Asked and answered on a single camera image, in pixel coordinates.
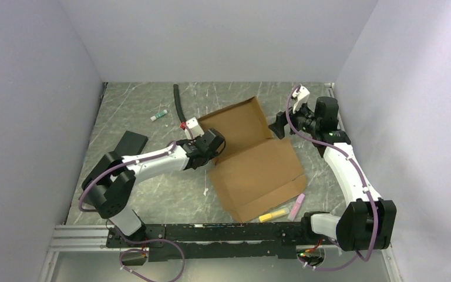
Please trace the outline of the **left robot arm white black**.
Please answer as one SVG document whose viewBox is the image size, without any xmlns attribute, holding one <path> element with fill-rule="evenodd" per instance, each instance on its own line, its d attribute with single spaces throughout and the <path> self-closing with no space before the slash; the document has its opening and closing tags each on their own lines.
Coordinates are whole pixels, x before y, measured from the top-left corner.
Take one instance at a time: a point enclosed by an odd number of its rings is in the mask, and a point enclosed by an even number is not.
<svg viewBox="0 0 451 282">
<path fill-rule="evenodd" d="M 161 174 L 202 167 L 221 155 L 226 144 L 225 137 L 212 128 L 144 154 L 122 156 L 111 151 L 83 182 L 78 208 L 108 219 L 129 246 L 139 246 L 144 242 L 146 227 L 128 204 L 134 186 Z"/>
</svg>

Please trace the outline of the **brown cardboard box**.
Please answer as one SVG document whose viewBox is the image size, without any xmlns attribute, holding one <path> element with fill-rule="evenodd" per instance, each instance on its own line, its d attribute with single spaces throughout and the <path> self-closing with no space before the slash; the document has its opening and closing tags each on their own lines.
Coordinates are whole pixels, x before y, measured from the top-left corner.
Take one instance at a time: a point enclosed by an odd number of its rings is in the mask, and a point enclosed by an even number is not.
<svg viewBox="0 0 451 282">
<path fill-rule="evenodd" d="M 225 150 L 213 159 L 208 176 L 235 221 L 253 220 L 305 190 L 307 177 L 290 140 L 273 137 L 257 98 L 209 113 L 198 122 L 225 138 Z"/>
</svg>

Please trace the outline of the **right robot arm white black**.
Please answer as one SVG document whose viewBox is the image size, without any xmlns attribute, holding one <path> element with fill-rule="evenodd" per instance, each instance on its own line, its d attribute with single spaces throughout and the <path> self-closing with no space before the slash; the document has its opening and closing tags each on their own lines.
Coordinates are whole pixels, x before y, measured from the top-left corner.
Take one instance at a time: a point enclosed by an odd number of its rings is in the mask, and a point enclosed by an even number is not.
<svg viewBox="0 0 451 282">
<path fill-rule="evenodd" d="M 316 243 L 322 236 L 334 239 L 344 251 L 387 249 L 391 243 L 397 208 L 385 200 L 366 178 L 346 132 L 339 128 L 338 101 L 319 97 L 315 109 L 307 98 L 289 98 L 286 111 L 279 112 L 269 125 L 278 138 L 285 136 L 285 127 L 292 135 L 310 141 L 329 165 L 343 192 L 346 208 L 341 216 L 327 212 L 309 212 L 302 219 L 302 240 Z"/>
</svg>

